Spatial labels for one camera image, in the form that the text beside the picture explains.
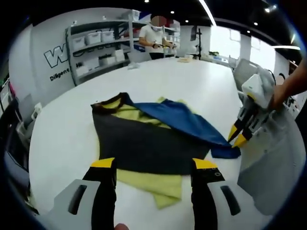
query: blue cloth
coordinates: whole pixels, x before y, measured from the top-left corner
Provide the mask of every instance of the blue cloth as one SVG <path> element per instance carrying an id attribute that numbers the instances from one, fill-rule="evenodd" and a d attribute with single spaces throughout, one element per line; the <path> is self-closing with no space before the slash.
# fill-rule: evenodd
<path id="1" fill-rule="evenodd" d="M 183 103 L 168 99 L 161 103 L 133 103 L 130 98 L 126 98 L 126 103 L 172 128 L 207 141 L 211 145 L 211 154 L 214 158 L 233 159 L 241 155 L 239 148 L 231 148 L 209 122 L 193 114 Z"/>

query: window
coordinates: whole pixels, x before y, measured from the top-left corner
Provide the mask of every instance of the window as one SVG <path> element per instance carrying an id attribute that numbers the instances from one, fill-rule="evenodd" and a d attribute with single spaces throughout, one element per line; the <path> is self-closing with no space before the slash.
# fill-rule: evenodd
<path id="1" fill-rule="evenodd" d="M 210 51 L 217 51 L 221 56 L 238 59 L 240 57 L 241 34 L 220 26 L 211 27 Z"/>
<path id="2" fill-rule="evenodd" d="M 269 44 L 251 37 L 250 59 L 265 69 L 274 72 L 275 68 L 275 50 Z"/>

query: white chair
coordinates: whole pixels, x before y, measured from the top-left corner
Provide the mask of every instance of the white chair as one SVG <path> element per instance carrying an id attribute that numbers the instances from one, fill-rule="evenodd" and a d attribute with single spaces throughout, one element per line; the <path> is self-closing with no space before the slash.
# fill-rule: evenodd
<path id="1" fill-rule="evenodd" d="M 257 67 L 259 65 L 248 61 L 246 59 L 241 59 L 238 66 L 234 71 L 234 78 L 236 82 L 236 88 L 242 91 L 242 84 L 246 82 L 253 74 L 257 73 Z"/>
<path id="2" fill-rule="evenodd" d="M 133 51 L 128 53 L 128 58 L 130 62 L 141 63 L 144 61 L 150 61 L 152 58 L 147 52 Z"/>

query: black ceiling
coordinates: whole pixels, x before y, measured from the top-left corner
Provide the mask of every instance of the black ceiling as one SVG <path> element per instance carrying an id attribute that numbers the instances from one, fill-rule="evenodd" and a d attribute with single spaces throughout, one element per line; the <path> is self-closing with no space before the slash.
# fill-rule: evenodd
<path id="1" fill-rule="evenodd" d="M 287 23 L 286 16 L 278 8 L 271 13 L 264 9 L 268 4 L 263 0 L 205 0 L 211 10 L 217 25 L 240 30 L 248 36 L 255 36 L 270 45 L 290 45 L 293 31 L 290 23 Z M 143 12 L 154 12 L 168 18 L 180 21 L 182 25 L 207 25 L 211 22 L 198 0 L 132 0 L 125 2 L 118 1 L 86 1 L 77 5 L 44 5 L 29 8 L 30 22 L 40 23 L 55 15 L 82 8 L 91 7 L 117 7 L 136 9 Z M 301 55 L 296 50 L 278 50 L 285 58 L 301 60 Z"/>

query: small box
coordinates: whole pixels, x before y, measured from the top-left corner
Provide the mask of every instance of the small box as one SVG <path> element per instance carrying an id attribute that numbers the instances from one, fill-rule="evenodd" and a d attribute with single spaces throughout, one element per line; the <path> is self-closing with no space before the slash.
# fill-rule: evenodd
<path id="1" fill-rule="evenodd" d="M 120 54 L 115 56 L 116 62 L 124 61 L 125 60 L 125 55 Z"/>
<path id="2" fill-rule="evenodd" d="M 87 45 L 101 42 L 101 32 L 90 33 L 85 37 Z"/>
<path id="3" fill-rule="evenodd" d="M 124 61 L 125 60 L 124 51 L 122 49 L 115 50 L 112 53 L 112 56 L 115 57 L 116 62 L 120 62 L 120 61 Z"/>
<path id="4" fill-rule="evenodd" d="M 77 72 L 77 76 L 79 77 L 79 76 L 88 72 L 88 67 L 87 66 L 81 66 L 81 67 L 76 69 L 76 72 Z"/>
<path id="5" fill-rule="evenodd" d="M 83 65 L 88 68 L 88 70 L 93 70 L 99 67 L 99 59 L 97 57 L 86 60 L 83 62 Z"/>
<path id="6" fill-rule="evenodd" d="M 99 63 L 101 66 L 108 66 L 116 63 L 116 58 L 115 57 L 107 57 L 103 59 L 99 59 Z"/>
<path id="7" fill-rule="evenodd" d="M 102 42 L 112 42 L 114 41 L 114 31 L 102 31 L 101 32 Z"/>
<path id="8" fill-rule="evenodd" d="M 113 51 L 112 56 L 115 57 L 116 55 L 124 55 L 124 51 L 122 49 Z"/>
<path id="9" fill-rule="evenodd" d="M 74 38 L 72 40 L 72 46 L 73 46 L 74 50 L 81 49 L 81 48 L 85 47 L 84 37 Z"/>
<path id="10" fill-rule="evenodd" d="M 140 31 L 141 31 L 141 30 L 134 31 L 134 32 L 133 32 L 133 37 L 134 37 L 134 38 L 139 38 L 139 37 L 140 37 Z"/>

